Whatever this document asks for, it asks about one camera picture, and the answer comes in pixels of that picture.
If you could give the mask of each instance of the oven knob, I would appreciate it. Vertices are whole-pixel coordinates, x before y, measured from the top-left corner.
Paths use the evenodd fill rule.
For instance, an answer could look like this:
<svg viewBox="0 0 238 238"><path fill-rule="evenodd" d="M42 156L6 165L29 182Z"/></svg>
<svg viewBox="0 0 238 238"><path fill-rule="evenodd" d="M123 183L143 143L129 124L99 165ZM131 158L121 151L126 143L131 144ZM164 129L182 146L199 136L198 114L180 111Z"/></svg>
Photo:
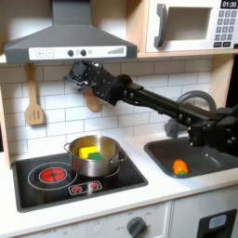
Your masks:
<svg viewBox="0 0 238 238"><path fill-rule="evenodd" d="M146 223L142 218L133 218L127 224L127 230L132 237L139 237L146 230Z"/></svg>
<svg viewBox="0 0 238 238"><path fill-rule="evenodd" d="M86 51L84 49L82 49L80 53L81 53L82 56L86 55Z"/></svg>
<svg viewBox="0 0 238 238"><path fill-rule="evenodd" d="M69 55L70 57L72 57L72 56L73 56L73 51L72 51L72 50L69 50L69 51L68 51L68 55Z"/></svg>

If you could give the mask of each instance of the control panel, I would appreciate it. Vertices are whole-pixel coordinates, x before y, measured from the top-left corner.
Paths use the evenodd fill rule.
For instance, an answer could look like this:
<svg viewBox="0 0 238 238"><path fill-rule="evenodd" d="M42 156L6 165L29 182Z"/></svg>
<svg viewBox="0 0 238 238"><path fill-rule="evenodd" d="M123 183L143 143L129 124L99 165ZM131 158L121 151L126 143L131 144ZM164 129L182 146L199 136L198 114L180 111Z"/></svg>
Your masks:
<svg viewBox="0 0 238 238"><path fill-rule="evenodd" d="M237 21L238 3L236 0L222 0L218 13L218 22L215 34L214 48L229 48L234 35L235 24Z"/></svg>
<svg viewBox="0 0 238 238"><path fill-rule="evenodd" d="M86 192L91 192L95 190L101 190L101 188L102 187L99 181L93 181L93 182L72 185L68 189L71 195L77 195L79 193L86 193Z"/></svg>
<svg viewBox="0 0 238 238"><path fill-rule="evenodd" d="M89 221L52 228L20 238L165 238L170 203L151 205Z"/></svg>
<svg viewBox="0 0 238 238"><path fill-rule="evenodd" d="M32 47L30 60L69 60L120 58L126 56L126 46L86 46L86 47Z"/></svg>

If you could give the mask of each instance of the wooden utensil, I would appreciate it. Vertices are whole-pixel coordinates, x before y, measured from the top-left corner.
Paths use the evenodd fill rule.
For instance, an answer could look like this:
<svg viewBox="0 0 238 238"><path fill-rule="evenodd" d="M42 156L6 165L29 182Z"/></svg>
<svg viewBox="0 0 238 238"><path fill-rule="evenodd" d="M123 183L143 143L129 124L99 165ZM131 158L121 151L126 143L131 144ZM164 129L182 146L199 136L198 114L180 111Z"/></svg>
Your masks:
<svg viewBox="0 0 238 238"><path fill-rule="evenodd" d="M92 89L86 89L86 106L91 112L100 112L101 105L99 100L93 95Z"/></svg>
<svg viewBox="0 0 238 238"><path fill-rule="evenodd" d="M44 123L44 114L36 100L35 66L33 64L26 64L25 69L30 94L30 104L26 109L26 123L28 125L40 125Z"/></svg>

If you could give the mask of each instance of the microwave display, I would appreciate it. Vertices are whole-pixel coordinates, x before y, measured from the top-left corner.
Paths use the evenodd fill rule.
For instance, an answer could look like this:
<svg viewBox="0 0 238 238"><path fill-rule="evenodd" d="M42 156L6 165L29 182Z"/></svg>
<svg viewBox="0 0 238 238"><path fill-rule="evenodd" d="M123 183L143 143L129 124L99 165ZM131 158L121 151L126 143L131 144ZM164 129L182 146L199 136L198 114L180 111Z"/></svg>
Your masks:
<svg viewBox="0 0 238 238"><path fill-rule="evenodd" d="M222 9L237 9L238 8L237 0L222 0L221 7Z"/></svg>

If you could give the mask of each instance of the gray sink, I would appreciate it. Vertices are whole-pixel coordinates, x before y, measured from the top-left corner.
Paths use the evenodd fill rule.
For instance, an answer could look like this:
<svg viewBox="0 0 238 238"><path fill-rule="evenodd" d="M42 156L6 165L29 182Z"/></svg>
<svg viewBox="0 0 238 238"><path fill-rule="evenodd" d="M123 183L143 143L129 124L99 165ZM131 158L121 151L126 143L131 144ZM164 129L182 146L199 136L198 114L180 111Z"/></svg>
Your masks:
<svg viewBox="0 0 238 238"><path fill-rule="evenodd" d="M168 176L177 179L191 178L238 167L237 157L207 147L191 147L187 138L150 142L145 145L144 149ZM173 164L177 159L183 160L188 165L190 170L188 175L179 176L173 173Z"/></svg>

